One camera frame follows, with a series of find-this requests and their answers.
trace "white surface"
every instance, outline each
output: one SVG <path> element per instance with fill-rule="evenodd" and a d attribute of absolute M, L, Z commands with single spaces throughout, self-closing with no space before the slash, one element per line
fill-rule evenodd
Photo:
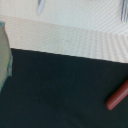
<path fill-rule="evenodd" d="M 38 0 L 0 0 L 0 14 L 57 25 L 128 35 L 121 23 L 123 0 L 46 0 L 37 16 Z"/>
<path fill-rule="evenodd" d="M 1 0 L 0 19 L 12 48 L 128 63 L 122 0 Z"/>

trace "red handle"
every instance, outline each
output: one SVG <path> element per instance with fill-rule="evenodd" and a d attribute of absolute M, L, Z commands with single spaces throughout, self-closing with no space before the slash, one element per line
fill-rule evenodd
<path fill-rule="evenodd" d="M 106 101 L 106 106 L 109 110 L 112 110 L 118 103 L 120 103 L 128 95 L 128 80 L 116 90 L 112 96 Z"/>

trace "dark surface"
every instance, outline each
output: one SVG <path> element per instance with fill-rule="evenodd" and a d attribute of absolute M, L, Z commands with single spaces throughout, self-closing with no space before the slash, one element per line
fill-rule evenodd
<path fill-rule="evenodd" d="M 13 77 L 0 94 L 0 128 L 128 128 L 128 97 L 105 100 L 128 64 L 12 50 Z"/>

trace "gray object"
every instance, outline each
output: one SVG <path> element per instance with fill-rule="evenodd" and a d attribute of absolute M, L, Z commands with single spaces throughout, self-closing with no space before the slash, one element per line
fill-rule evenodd
<path fill-rule="evenodd" d="M 127 22 L 128 21 L 128 0 L 123 0 L 121 21 L 122 22 Z"/>
<path fill-rule="evenodd" d="M 0 92 L 5 80 L 12 73 L 12 53 L 5 32 L 5 24 L 0 22 Z"/>

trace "red cylindrical object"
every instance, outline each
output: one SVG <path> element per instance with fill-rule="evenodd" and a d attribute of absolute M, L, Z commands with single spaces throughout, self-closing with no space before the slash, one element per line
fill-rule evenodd
<path fill-rule="evenodd" d="M 106 101 L 106 106 L 109 110 L 112 110 L 120 101 L 122 101 L 128 95 L 128 80 L 126 80 L 123 85 L 116 90 Z"/>

